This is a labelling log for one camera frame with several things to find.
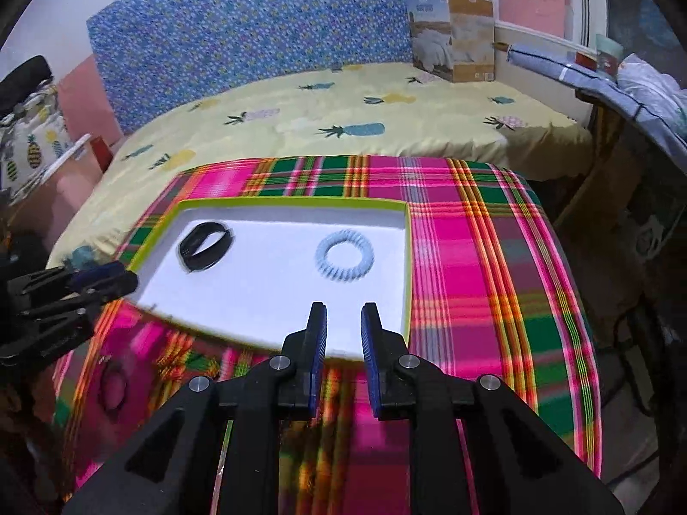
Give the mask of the blue floral headboard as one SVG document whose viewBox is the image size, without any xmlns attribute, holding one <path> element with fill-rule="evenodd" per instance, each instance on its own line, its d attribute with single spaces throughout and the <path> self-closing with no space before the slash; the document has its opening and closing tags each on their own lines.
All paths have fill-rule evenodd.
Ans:
<svg viewBox="0 0 687 515">
<path fill-rule="evenodd" d="M 86 26 L 126 134 L 249 82 L 411 57 L 404 0 L 115 0 Z"/>
</svg>

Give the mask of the teal cup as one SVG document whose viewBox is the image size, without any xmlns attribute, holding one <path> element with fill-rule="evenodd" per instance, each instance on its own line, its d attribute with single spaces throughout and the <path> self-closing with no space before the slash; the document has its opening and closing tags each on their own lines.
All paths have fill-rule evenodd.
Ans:
<svg viewBox="0 0 687 515">
<path fill-rule="evenodd" d="M 623 59 L 623 45 L 602 34 L 596 35 L 595 44 L 597 71 L 615 77 Z"/>
</svg>

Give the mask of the green rimmed white tray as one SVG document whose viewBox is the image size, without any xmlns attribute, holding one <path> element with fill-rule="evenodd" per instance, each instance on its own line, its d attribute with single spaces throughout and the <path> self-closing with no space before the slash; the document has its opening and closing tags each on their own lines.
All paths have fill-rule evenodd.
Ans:
<svg viewBox="0 0 687 515">
<path fill-rule="evenodd" d="M 233 235 L 207 270 L 189 271 L 179 246 L 193 229 L 216 222 Z M 334 282 L 317 269 L 320 242 L 340 230 L 365 236 L 371 269 Z M 129 267 L 139 286 L 129 301 L 191 333 L 277 351 L 305 327 L 314 302 L 327 308 L 326 354 L 361 361 L 361 309 L 373 302 L 384 329 L 410 333 L 412 237 L 403 201 L 320 197 L 183 200 L 164 214 Z"/>
</svg>

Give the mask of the yellow pineapple bed sheet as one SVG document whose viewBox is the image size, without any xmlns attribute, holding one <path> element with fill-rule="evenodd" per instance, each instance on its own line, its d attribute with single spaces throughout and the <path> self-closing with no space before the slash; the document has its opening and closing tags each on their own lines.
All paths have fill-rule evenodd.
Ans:
<svg viewBox="0 0 687 515">
<path fill-rule="evenodd" d="M 593 161 L 581 123 L 502 82 L 458 82 L 409 64 L 350 65 L 252 82 L 184 103 L 134 131 L 52 248 L 109 258 L 175 175 L 241 158 L 451 157 L 542 182 Z"/>
</svg>

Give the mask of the grey checked side table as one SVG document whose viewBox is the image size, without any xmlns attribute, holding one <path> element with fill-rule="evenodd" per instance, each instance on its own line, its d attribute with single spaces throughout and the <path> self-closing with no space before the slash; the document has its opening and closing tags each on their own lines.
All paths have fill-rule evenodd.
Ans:
<svg viewBox="0 0 687 515">
<path fill-rule="evenodd" d="M 497 43 L 496 79 L 574 121 L 586 123 L 586 103 L 603 105 L 629 121 L 680 171 L 686 170 L 686 140 L 661 116 L 616 84 L 566 57 L 523 44 Z"/>
</svg>

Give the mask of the white crumpled cloth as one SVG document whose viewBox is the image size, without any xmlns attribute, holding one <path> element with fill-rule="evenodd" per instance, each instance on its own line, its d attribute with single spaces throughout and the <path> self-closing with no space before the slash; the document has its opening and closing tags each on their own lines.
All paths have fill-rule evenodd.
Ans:
<svg viewBox="0 0 687 515">
<path fill-rule="evenodd" d="M 651 113 L 660 116 L 674 133 L 686 137 L 686 90 L 672 76 L 631 54 L 618 67 L 617 85 Z"/>
</svg>

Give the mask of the pineapple print pillow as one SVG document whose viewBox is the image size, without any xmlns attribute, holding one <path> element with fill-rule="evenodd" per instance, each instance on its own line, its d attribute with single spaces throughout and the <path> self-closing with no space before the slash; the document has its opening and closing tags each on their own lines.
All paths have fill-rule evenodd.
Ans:
<svg viewBox="0 0 687 515">
<path fill-rule="evenodd" d="M 1 119 L 1 190 L 9 202 L 26 199 L 75 146 L 57 88 L 44 80 Z"/>
</svg>

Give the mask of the pink green plaid cloth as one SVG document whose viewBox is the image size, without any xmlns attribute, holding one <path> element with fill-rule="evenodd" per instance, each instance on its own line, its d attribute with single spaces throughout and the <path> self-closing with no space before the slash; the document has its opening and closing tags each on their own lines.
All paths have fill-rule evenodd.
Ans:
<svg viewBox="0 0 687 515">
<path fill-rule="evenodd" d="M 164 214 L 201 198 L 403 201 L 412 235 L 410 348 L 453 376 L 501 377 L 594 473 L 602 470 L 600 382 L 589 326 L 543 207 L 515 172 L 440 158 L 249 158 L 177 174 L 126 235 L 131 261 Z M 124 302 L 59 361 L 55 422 L 67 485 L 87 479 L 194 376 L 228 379 L 261 360 Z M 283 433 L 284 514 L 404 514 L 407 432 L 377 422 L 363 373 L 329 366 L 310 422 Z"/>
</svg>

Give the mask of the black bag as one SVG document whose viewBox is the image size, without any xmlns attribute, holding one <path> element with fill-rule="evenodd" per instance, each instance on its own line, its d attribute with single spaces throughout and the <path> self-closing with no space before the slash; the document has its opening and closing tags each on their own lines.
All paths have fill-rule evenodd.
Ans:
<svg viewBox="0 0 687 515">
<path fill-rule="evenodd" d="M 52 82 L 54 75 L 46 59 L 34 56 L 10 71 L 0 82 L 0 115 L 2 118 L 13 112 L 19 103 L 34 93 L 42 82 Z"/>
</svg>

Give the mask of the black wide bangle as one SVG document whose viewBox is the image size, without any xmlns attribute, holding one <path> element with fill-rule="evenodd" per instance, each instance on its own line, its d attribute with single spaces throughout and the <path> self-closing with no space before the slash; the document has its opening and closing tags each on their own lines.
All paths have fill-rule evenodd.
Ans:
<svg viewBox="0 0 687 515">
<path fill-rule="evenodd" d="M 197 224 L 178 244 L 178 256 L 188 272 L 205 271 L 231 249 L 234 234 L 224 223 Z"/>
</svg>

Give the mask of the bedding product cardboard box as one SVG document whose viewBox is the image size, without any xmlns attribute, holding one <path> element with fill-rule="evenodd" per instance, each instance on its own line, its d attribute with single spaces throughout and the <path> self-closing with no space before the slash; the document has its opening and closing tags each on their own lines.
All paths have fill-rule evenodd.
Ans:
<svg viewBox="0 0 687 515">
<path fill-rule="evenodd" d="M 495 79 L 492 0 L 405 0 L 412 62 L 447 82 Z"/>
</svg>

